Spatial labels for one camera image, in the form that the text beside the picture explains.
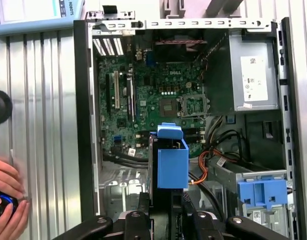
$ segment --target expansion slot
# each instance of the expansion slot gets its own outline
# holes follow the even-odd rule
[[[113,72],[113,85],[114,85],[114,107],[120,109],[120,96],[119,96],[119,73]]]
[[[110,78],[109,78],[109,74],[106,73],[105,74],[105,104],[106,104],[106,109],[107,109],[107,113],[110,116],[111,115],[111,97],[110,97]]]
[[[129,66],[127,77],[127,107],[128,107],[128,120],[135,122],[136,115],[136,100],[135,100],[135,83],[133,76],[133,67]]]

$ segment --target dell logo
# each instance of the dell logo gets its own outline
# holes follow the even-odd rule
[[[170,75],[181,75],[182,73],[180,71],[170,71]]]

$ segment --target blue plastic bracket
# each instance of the blue plastic bracket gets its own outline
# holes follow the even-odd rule
[[[187,189],[189,171],[189,148],[184,133],[175,123],[162,123],[157,127],[158,139],[171,139],[182,148],[158,149],[158,184],[160,189]]]
[[[238,182],[238,196],[247,208],[264,207],[271,210],[273,205],[288,203],[287,183],[285,179]]]
[[[159,139],[182,140],[184,138],[184,133],[181,126],[176,126],[175,123],[163,122],[157,127],[157,137]]]

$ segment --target green circuit board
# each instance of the green circuit board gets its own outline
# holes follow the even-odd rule
[[[181,126],[191,157],[198,155],[205,139],[207,99],[198,76],[198,63],[130,63],[124,56],[104,57],[99,63],[99,105],[102,148],[120,145],[123,152],[148,156],[148,136],[157,125]],[[134,114],[130,114],[130,85]]]

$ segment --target hand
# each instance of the hand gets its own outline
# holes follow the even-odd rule
[[[23,234],[28,224],[29,207],[26,200],[21,201],[11,219],[13,205],[5,208],[0,217],[0,240],[17,240]]]
[[[0,160],[0,192],[16,199],[21,199],[24,197],[24,191],[19,172],[14,167]]]

